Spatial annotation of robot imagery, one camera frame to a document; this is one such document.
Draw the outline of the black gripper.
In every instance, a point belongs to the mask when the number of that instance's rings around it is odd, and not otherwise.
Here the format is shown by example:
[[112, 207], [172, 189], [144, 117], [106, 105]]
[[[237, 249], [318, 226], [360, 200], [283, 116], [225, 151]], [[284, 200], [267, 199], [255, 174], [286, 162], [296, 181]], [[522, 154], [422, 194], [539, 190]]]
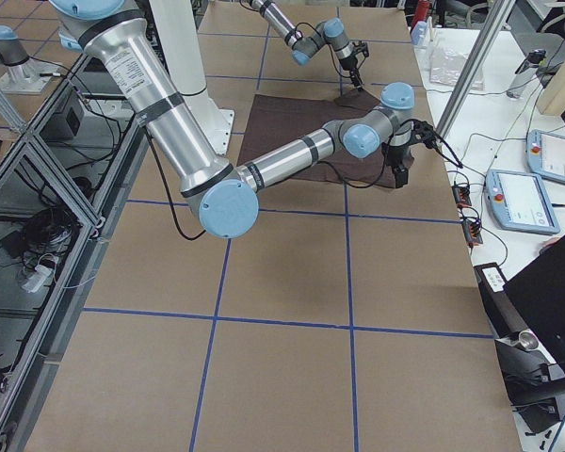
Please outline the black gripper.
[[401, 188], [409, 182], [409, 167], [412, 164], [412, 154], [408, 144], [389, 145], [386, 147], [385, 169], [388, 174], [385, 186]]
[[338, 60], [341, 67], [348, 72], [349, 78], [357, 90], [363, 90], [360, 67], [368, 57], [368, 43], [362, 40], [349, 41], [347, 45], [338, 51]]

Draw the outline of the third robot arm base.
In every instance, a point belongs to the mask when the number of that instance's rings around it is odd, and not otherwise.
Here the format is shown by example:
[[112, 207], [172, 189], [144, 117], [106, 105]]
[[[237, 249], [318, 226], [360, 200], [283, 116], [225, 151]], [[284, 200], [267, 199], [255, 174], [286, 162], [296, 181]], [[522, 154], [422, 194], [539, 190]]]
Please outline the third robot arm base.
[[40, 94], [58, 69], [55, 63], [34, 60], [6, 25], [0, 25], [0, 66], [7, 70], [0, 89], [12, 94]]

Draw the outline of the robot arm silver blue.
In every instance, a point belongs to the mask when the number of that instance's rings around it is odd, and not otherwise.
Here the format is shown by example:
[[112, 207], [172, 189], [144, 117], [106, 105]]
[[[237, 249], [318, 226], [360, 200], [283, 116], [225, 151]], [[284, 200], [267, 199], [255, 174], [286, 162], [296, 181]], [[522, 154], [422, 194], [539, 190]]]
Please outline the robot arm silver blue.
[[292, 58], [299, 66], [305, 66], [321, 49], [328, 48], [331, 57], [337, 60], [333, 68], [338, 75], [349, 79], [358, 91], [363, 90], [360, 68], [369, 58], [368, 44], [362, 40], [352, 41], [338, 17], [317, 25], [294, 24], [274, 1], [240, 1], [239, 4], [267, 21], [291, 50]]
[[240, 167], [216, 153], [181, 92], [146, 38], [147, 22], [133, 1], [55, 1], [63, 28], [85, 54], [102, 61], [181, 178], [181, 194], [206, 232], [246, 233], [258, 217], [260, 190], [310, 168], [339, 150], [384, 161], [410, 147], [412, 86], [394, 82], [365, 116], [322, 127]]

